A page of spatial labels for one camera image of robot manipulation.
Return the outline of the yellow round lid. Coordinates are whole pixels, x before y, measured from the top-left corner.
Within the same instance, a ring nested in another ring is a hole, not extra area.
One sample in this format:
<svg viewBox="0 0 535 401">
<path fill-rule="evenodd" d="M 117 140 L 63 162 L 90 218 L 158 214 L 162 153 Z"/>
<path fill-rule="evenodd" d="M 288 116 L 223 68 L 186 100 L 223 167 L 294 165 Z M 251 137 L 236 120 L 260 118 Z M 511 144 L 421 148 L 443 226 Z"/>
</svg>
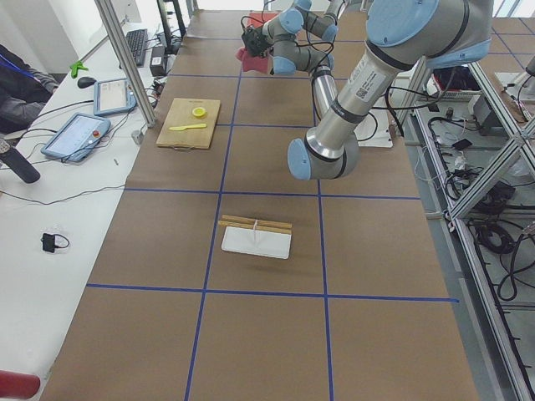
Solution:
<svg viewBox="0 0 535 401">
<path fill-rule="evenodd" d="M 206 109 L 204 107 L 195 107 L 191 111 L 192 115 L 198 119 L 203 118 L 206 115 Z"/>
</svg>

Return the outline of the black power adapter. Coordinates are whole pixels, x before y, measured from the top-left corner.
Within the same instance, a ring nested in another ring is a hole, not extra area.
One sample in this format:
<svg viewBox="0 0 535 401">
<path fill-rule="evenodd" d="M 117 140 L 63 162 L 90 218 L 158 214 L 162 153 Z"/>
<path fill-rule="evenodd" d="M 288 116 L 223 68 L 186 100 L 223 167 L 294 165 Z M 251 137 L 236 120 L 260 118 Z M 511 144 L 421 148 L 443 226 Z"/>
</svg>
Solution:
<svg viewBox="0 0 535 401">
<path fill-rule="evenodd" d="M 166 76 L 167 54 L 164 46 L 155 46 L 150 54 L 150 72 L 153 77 Z"/>
</svg>

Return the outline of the red cylinder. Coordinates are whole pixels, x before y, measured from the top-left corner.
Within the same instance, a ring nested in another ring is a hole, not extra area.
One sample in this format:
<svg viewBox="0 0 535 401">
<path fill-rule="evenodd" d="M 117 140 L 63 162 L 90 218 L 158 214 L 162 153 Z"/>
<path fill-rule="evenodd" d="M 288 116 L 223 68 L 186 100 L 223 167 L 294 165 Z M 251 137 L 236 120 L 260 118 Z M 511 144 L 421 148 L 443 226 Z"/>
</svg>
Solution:
<svg viewBox="0 0 535 401">
<path fill-rule="evenodd" d="M 41 385 L 39 376 L 32 374 L 2 370 L 0 377 L 2 398 L 30 399 L 38 392 Z"/>
</svg>

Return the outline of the pink wiping cloth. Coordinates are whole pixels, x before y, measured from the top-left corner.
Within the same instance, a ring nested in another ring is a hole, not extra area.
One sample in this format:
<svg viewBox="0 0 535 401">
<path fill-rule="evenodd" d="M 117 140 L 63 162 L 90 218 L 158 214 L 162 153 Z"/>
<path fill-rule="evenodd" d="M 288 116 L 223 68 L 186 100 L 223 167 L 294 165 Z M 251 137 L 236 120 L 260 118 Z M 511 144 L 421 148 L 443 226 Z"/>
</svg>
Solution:
<svg viewBox="0 0 535 401">
<path fill-rule="evenodd" d="M 269 72 L 269 58 L 252 56 L 244 47 L 237 50 L 235 57 L 241 63 L 243 72 L 256 71 L 262 74 Z"/>
</svg>

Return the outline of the pink plastic bin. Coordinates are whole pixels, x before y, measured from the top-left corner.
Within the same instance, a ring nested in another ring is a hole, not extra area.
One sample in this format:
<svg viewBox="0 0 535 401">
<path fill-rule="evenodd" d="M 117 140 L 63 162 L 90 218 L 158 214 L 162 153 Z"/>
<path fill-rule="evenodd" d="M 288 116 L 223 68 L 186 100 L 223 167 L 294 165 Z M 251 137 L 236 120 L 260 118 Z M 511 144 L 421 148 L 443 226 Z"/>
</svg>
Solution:
<svg viewBox="0 0 535 401">
<path fill-rule="evenodd" d="M 249 13 L 248 18 L 244 24 L 246 26 L 253 26 L 255 28 L 262 26 L 265 22 L 275 18 L 278 13 Z"/>
</svg>

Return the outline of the far blue teach pendant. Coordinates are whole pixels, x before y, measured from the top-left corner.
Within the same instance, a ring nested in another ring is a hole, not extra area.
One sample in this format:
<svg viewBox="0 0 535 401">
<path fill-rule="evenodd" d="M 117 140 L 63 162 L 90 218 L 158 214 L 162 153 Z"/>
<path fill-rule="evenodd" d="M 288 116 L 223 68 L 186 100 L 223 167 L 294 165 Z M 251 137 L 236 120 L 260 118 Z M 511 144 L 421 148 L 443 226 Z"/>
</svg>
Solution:
<svg viewBox="0 0 535 401">
<path fill-rule="evenodd" d="M 128 79 L 110 79 L 94 84 L 94 115 L 124 113 L 135 106 L 136 99 Z"/>
</svg>

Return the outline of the black computer mouse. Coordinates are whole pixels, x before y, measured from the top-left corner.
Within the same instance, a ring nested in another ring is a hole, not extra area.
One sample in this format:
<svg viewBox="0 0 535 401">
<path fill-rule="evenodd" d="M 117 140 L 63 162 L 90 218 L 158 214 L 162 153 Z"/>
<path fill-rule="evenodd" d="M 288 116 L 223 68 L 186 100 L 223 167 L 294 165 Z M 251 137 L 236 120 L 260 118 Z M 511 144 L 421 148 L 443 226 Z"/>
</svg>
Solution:
<svg viewBox="0 0 535 401">
<path fill-rule="evenodd" d="M 80 88 L 80 89 L 86 89 L 92 85 L 94 85 L 96 82 L 96 79 L 94 78 L 91 78 L 91 77 L 81 77 L 78 79 L 77 81 L 77 86 Z"/>
</svg>

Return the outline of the wooden cutting board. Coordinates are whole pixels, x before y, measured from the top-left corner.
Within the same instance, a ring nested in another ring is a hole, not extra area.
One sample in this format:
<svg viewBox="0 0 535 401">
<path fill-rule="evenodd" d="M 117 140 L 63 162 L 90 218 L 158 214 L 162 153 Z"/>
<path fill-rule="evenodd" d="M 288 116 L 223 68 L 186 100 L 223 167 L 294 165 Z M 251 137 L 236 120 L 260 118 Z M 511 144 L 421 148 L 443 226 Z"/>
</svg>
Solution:
<svg viewBox="0 0 535 401">
<path fill-rule="evenodd" d="M 204 107 L 206 115 L 200 119 L 194 117 L 191 111 L 195 107 Z M 174 98 L 155 144 L 164 148 L 209 149 L 220 107 L 221 101 L 215 99 Z M 168 130 L 171 126 L 201 123 L 207 124 L 207 128 L 180 132 Z"/>
</svg>

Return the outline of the small black clip device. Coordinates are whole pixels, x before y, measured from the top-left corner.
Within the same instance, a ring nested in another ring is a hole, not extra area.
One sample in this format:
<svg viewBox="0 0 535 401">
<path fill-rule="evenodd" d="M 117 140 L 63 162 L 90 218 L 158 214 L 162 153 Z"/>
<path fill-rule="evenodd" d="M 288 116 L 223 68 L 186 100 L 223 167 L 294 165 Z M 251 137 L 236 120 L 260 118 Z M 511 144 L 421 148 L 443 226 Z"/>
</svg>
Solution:
<svg viewBox="0 0 535 401">
<path fill-rule="evenodd" d="M 55 253 L 70 246 L 69 239 L 58 233 L 43 233 L 41 236 L 42 249 L 48 253 Z"/>
</svg>

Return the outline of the yellow plastic knife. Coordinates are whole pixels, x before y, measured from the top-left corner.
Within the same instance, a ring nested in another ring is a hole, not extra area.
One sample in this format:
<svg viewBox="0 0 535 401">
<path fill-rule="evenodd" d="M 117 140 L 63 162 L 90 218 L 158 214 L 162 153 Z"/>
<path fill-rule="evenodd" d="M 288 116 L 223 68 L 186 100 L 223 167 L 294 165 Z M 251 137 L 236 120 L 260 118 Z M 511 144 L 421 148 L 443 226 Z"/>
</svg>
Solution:
<svg viewBox="0 0 535 401">
<path fill-rule="evenodd" d="M 188 124 L 188 125 L 180 125 L 180 126 L 171 126 L 168 130 L 170 131 L 185 131 L 188 129 L 205 129 L 207 128 L 207 124 L 201 123 L 201 124 Z"/>
</svg>

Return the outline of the white rectangular tray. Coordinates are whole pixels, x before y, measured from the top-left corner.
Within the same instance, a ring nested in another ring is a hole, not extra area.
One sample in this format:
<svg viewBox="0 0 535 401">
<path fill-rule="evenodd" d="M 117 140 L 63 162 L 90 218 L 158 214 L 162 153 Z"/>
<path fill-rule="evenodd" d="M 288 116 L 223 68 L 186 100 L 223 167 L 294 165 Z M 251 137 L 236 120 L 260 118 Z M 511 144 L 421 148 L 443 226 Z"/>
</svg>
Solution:
<svg viewBox="0 0 535 401">
<path fill-rule="evenodd" d="M 286 260 L 291 240 L 291 234 L 228 227 L 222 239 L 222 250 Z"/>
</svg>

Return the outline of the aluminium frame post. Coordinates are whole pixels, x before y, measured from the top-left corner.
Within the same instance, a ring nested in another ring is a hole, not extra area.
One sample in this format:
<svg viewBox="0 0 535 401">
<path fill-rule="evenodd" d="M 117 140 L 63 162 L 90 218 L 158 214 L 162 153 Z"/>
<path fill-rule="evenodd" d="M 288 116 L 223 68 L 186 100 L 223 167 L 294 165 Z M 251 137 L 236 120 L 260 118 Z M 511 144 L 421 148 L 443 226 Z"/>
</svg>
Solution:
<svg viewBox="0 0 535 401">
<path fill-rule="evenodd" d="M 110 0 L 95 0 L 99 15 L 104 24 L 112 44 L 115 55 L 120 61 L 120 66 L 125 72 L 126 78 L 130 81 L 137 104 L 143 114 L 145 123 L 148 128 L 155 125 L 155 112 L 150 104 L 145 86 L 141 80 L 134 58 L 131 54 L 130 47 L 126 42 L 125 35 L 120 25 L 119 19 Z"/>
</svg>

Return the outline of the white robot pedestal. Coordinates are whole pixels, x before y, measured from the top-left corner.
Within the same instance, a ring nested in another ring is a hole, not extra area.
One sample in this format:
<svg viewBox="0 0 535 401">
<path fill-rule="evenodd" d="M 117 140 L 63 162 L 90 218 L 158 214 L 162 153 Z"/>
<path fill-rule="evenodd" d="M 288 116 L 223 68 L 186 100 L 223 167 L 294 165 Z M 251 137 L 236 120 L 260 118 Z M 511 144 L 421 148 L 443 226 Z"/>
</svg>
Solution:
<svg viewBox="0 0 535 401">
<path fill-rule="evenodd" d="M 360 146 L 392 148 L 389 114 L 385 110 L 372 110 L 354 130 Z"/>
</svg>

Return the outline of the near blue teach pendant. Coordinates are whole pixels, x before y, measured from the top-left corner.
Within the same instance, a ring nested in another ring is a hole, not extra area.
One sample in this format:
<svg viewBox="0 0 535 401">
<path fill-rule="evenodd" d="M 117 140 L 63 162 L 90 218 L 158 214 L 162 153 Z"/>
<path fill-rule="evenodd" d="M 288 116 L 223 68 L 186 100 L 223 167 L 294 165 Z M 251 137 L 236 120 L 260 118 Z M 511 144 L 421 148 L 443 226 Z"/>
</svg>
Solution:
<svg viewBox="0 0 535 401">
<path fill-rule="evenodd" d="M 109 119 L 76 113 L 46 143 L 41 153 L 55 160 L 79 162 L 104 138 L 110 126 Z"/>
</svg>

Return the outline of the green clamp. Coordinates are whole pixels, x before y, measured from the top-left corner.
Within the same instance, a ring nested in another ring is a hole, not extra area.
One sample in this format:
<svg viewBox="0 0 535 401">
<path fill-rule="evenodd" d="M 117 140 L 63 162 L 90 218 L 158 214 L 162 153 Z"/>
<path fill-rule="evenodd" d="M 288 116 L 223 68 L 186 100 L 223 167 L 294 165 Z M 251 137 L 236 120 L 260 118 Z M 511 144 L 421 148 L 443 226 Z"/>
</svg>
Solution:
<svg viewBox="0 0 535 401">
<path fill-rule="evenodd" d="M 79 60 L 76 63 L 73 63 L 69 66 L 70 76 L 72 79 L 76 79 L 79 75 L 79 71 L 88 71 L 89 68 L 84 65 L 84 63 Z"/>
</svg>

